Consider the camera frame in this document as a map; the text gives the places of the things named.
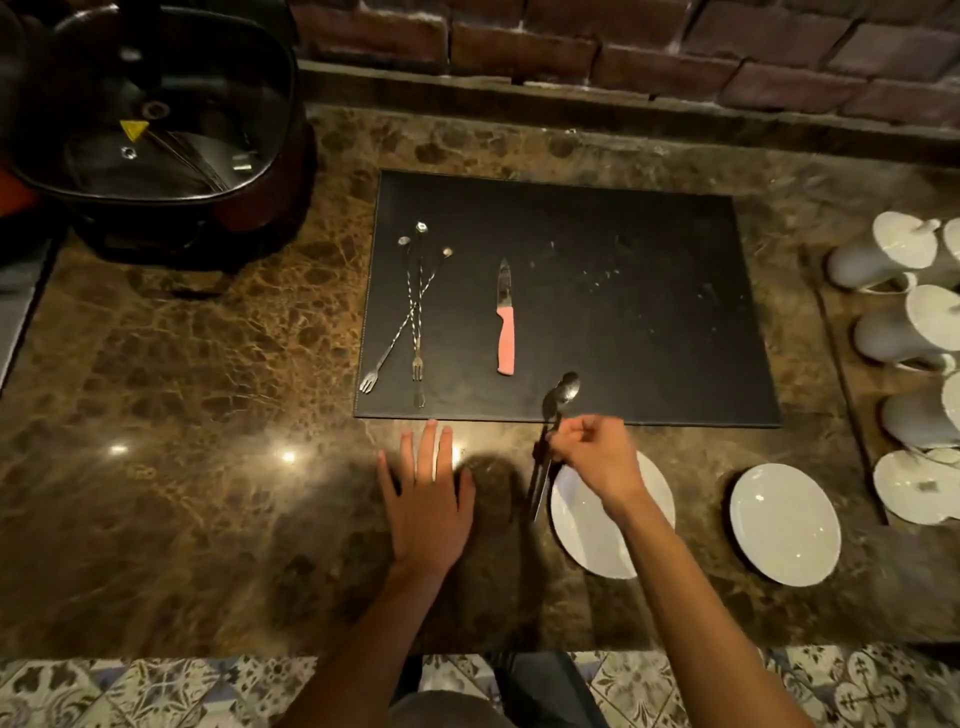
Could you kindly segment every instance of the ceramic plate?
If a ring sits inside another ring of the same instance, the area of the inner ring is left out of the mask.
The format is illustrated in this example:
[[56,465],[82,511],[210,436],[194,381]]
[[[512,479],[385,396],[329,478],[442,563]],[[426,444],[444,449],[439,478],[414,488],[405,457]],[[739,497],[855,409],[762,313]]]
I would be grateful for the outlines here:
[[[650,495],[670,525],[675,526],[677,511],[663,473],[642,452],[637,452],[636,462]],[[620,529],[603,509],[600,498],[568,466],[563,466],[554,480],[550,518],[561,546],[584,569],[610,579],[636,576]]]
[[[953,450],[928,454],[943,462]],[[960,512],[960,471],[908,450],[890,452],[874,467],[874,487],[883,505],[898,518],[933,525]]]
[[840,558],[840,521],[809,475],[780,463],[750,468],[733,486],[733,534],[760,571],[781,584],[808,587]]

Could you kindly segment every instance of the brown marble surface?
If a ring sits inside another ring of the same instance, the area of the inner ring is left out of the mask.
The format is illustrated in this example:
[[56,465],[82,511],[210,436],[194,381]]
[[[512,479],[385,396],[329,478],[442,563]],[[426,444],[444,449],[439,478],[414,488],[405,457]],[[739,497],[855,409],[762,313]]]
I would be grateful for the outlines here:
[[[137,293],[71,240],[0,400],[0,654],[318,652],[390,561],[373,452],[403,422],[351,417],[377,170],[732,195],[784,427],[644,427],[677,530],[758,643],[960,637],[960,534],[885,524],[866,486],[799,246],[819,256],[894,207],[960,213],[960,177],[908,165],[316,108],[321,173],[298,240],[221,298]],[[827,294],[831,320],[849,315]],[[848,376],[867,365],[845,358]],[[417,648],[644,647],[636,583],[585,574],[519,499],[537,425],[456,424],[474,532]],[[843,552],[823,584],[751,571],[721,517],[765,461],[817,478]]]

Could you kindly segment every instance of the black pot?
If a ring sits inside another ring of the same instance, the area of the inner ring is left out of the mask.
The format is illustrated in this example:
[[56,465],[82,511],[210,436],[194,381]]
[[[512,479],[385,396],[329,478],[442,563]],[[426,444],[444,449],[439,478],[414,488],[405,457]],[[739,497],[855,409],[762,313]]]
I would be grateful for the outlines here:
[[229,233],[297,216],[316,160],[292,20],[285,0],[249,7],[257,22],[128,0],[67,18],[31,62],[13,170],[101,253],[236,268],[264,251],[227,251]]

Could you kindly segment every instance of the pink knife handle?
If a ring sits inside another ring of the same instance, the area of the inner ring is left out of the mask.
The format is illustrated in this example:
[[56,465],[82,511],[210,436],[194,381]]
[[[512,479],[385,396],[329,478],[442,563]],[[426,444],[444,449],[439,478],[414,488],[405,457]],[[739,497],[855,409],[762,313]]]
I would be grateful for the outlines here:
[[514,308],[511,305],[496,309],[503,319],[500,327],[500,341],[496,347],[496,370],[502,375],[514,373]]

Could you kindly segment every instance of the left hand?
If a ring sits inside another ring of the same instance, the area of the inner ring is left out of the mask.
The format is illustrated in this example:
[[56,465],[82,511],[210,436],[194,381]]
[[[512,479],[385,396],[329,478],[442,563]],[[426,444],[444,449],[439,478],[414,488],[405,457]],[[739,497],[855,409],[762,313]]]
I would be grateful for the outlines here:
[[476,489],[468,470],[460,476],[460,502],[453,487],[453,430],[444,427],[433,475],[437,422],[430,420],[420,437],[414,464],[413,433],[400,435],[400,495],[390,477],[387,455],[377,454],[376,476],[387,507],[396,566],[416,575],[446,576],[464,552],[473,525]]

